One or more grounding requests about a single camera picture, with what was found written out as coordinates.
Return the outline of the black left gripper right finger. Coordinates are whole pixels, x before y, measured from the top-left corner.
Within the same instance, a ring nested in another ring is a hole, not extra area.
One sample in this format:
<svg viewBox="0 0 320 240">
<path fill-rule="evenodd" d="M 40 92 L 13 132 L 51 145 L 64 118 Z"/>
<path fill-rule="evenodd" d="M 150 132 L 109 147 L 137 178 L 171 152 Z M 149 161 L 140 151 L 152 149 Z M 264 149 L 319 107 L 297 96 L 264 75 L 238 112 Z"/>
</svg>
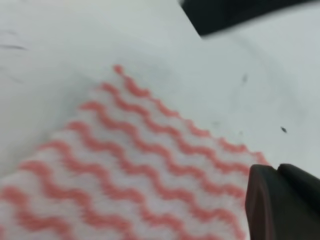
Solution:
<svg viewBox="0 0 320 240">
<path fill-rule="evenodd" d="M 292 164 L 280 164 L 277 172 L 288 182 L 295 193 L 319 215 L 320 179 Z"/>
</svg>

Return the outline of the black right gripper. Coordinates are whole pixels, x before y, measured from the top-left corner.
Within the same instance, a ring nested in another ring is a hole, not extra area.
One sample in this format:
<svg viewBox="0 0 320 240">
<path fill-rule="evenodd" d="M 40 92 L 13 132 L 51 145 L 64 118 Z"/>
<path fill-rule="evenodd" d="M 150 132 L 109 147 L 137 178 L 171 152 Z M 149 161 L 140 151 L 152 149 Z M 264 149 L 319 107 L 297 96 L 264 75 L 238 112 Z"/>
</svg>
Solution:
<svg viewBox="0 0 320 240">
<path fill-rule="evenodd" d="M 315 0 L 182 0 L 182 10 L 200 36 L 230 29 L 253 19 Z"/>
</svg>

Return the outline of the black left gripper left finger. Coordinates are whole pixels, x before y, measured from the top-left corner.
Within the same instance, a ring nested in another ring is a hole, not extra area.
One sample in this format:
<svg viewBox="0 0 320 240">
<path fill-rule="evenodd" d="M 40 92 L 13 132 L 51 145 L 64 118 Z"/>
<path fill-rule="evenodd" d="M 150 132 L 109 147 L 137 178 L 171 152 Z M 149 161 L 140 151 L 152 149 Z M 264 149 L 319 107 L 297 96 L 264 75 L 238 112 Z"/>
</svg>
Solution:
<svg viewBox="0 0 320 240">
<path fill-rule="evenodd" d="M 319 240 L 320 215 L 291 188 L 277 169 L 250 168 L 245 212 L 252 240 Z"/>
</svg>

